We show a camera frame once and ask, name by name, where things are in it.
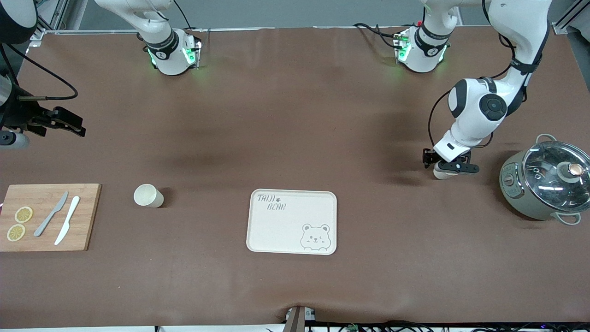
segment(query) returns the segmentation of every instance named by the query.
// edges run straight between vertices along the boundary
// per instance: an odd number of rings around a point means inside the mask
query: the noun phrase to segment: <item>silver knife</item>
[[[72,203],[70,204],[70,210],[68,211],[68,215],[65,217],[64,225],[61,227],[60,234],[55,239],[54,245],[59,245],[60,242],[64,239],[65,235],[70,230],[70,219],[72,218],[72,214],[76,210],[78,203],[80,202],[80,196],[74,196],[72,198]]]
[[[47,218],[45,218],[43,223],[40,224],[39,227],[37,227],[37,229],[35,230],[35,233],[33,234],[34,236],[39,237],[39,236],[41,236],[41,234],[43,234],[43,231],[47,227],[47,224],[49,224],[49,221],[51,220],[51,218],[53,218],[53,215],[58,213],[61,210],[61,208],[64,207],[66,199],[68,199],[68,192],[67,191],[64,193],[63,196],[61,196],[60,201],[57,202],[57,205],[53,208],[53,211],[49,214],[49,216],[47,216]]]

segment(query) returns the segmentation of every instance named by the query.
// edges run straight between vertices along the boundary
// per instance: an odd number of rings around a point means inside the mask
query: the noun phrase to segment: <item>table surface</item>
[[[497,184],[539,133],[590,151],[568,40],[550,36],[529,100],[474,151],[480,173],[438,181],[421,164],[432,104],[510,60],[491,28],[451,39],[437,69],[417,74],[358,30],[212,32],[201,69],[166,77],[134,35],[46,35],[31,57],[80,96],[42,104],[82,116],[87,136],[48,131],[0,152],[0,191],[103,189],[88,251],[0,254],[0,327],[262,324],[294,305],[332,321],[590,320],[590,215],[534,222]],[[28,63],[19,81],[69,93]],[[452,122],[443,103],[434,136]],[[142,183],[162,189],[162,208],[134,204]],[[250,252],[257,188],[335,193],[336,252]]]

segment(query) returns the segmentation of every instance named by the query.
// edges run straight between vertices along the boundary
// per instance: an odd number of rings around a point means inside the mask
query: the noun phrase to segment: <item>white knife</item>
[[[47,227],[47,224],[49,224],[49,221],[51,220],[51,218],[53,218],[53,215],[58,213],[61,210],[61,208],[64,207],[66,199],[68,199],[68,192],[67,191],[64,193],[63,196],[61,196],[60,201],[57,202],[57,205],[53,208],[53,211],[51,211],[49,216],[47,216],[47,218],[45,218],[43,223],[39,225],[39,227],[37,228],[37,230],[33,234],[34,236],[39,237],[39,236],[41,236],[41,234],[43,234],[43,231]]]
[[[64,225],[61,227],[60,234],[57,236],[54,245],[59,245],[64,239],[65,235],[68,233],[68,230],[70,230],[70,219],[72,218],[72,214],[74,214],[74,211],[76,210],[79,202],[80,196],[74,196],[74,198],[72,198],[70,210],[68,211],[68,215],[65,217]]]

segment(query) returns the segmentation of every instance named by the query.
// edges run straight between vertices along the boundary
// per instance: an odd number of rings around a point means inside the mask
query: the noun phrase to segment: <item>pot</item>
[[[539,142],[540,138],[549,141]],[[557,219],[573,226],[590,208],[590,157],[549,134],[510,157],[500,171],[500,188],[516,210],[538,220]],[[567,222],[564,217],[573,217]]]

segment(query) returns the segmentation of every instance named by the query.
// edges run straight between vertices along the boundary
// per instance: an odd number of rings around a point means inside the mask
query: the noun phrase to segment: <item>bear face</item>
[[[303,225],[303,236],[301,237],[301,246],[303,249],[325,250],[332,245],[328,236],[330,227],[326,224],[320,227],[312,227],[310,224]]]

